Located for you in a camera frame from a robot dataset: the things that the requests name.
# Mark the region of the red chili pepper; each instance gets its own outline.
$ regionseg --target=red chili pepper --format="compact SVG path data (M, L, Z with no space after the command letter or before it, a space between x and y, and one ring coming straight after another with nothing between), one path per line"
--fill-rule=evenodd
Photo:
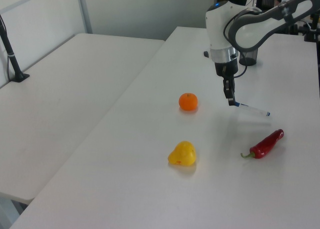
M271 135L263 139L261 142L259 142L257 145L251 147L249 155L243 155L241 153L241 156L243 158L263 158L265 155L268 154L268 152L271 151L272 148L274 148L277 141L283 138L284 135L285 134L282 129L276 130L274 133L272 133Z

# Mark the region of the table surface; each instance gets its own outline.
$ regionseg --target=table surface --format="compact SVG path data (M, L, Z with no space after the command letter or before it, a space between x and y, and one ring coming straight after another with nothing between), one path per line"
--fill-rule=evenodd
M0 89L0 196L29 203L164 41L78 34Z
M235 80L235 98L270 117L228 106L208 49L205 29L178 27L12 228L317 228L316 45L275 34ZM179 109L186 92L194 113ZM266 157L240 156L279 128ZM169 165L184 140L196 164Z

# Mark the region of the green stem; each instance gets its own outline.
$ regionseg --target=green stem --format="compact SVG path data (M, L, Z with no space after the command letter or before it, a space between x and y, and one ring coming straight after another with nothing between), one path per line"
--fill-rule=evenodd
M254 152L251 152L249 155L243 155L242 153L240 155L243 158L254 158L256 154Z

